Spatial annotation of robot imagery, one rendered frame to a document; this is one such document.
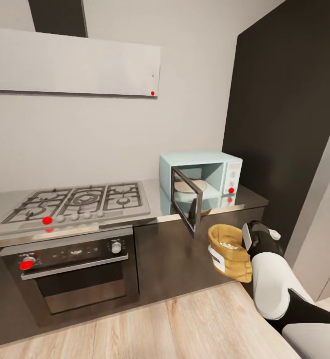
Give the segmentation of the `microwave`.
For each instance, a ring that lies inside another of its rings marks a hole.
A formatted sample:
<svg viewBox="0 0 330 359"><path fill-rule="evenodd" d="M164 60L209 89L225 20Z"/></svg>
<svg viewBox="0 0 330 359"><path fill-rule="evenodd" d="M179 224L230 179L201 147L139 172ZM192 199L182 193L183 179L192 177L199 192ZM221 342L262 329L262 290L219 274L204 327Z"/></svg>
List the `microwave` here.
<svg viewBox="0 0 330 359"><path fill-rule="evenodd" d="M220 151L160 153L160 183L193 239L202 198L237 192L242 159Z"/></svg>

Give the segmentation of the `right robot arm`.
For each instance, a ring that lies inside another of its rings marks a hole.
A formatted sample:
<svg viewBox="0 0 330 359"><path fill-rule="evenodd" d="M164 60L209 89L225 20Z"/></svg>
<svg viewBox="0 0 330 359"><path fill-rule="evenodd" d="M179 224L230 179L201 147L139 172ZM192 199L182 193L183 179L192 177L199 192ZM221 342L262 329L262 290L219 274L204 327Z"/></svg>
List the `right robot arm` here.
<svg viewBox="0 0 330 359"><path fill-rule="evenodd" d="M301 359L330 359L330 312L315 305L274 240L280 235L264 222L242 227L250 255L254 306Z"/></svg>

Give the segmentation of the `popcorn bag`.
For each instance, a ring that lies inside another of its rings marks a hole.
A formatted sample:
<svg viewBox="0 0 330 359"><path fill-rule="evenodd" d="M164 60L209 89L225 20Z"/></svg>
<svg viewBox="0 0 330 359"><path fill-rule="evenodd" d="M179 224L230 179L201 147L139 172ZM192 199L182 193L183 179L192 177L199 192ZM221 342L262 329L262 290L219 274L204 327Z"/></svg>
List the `popcorn bag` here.
<svg viewBox="0 0 330 359"><path fill-rule="evenodd" d="M210 242L208 251L215 270L237 281L251 282L253 271L250 255L246 248L241 247L242 231L234 226L215 224L207 234Z"/></svg>

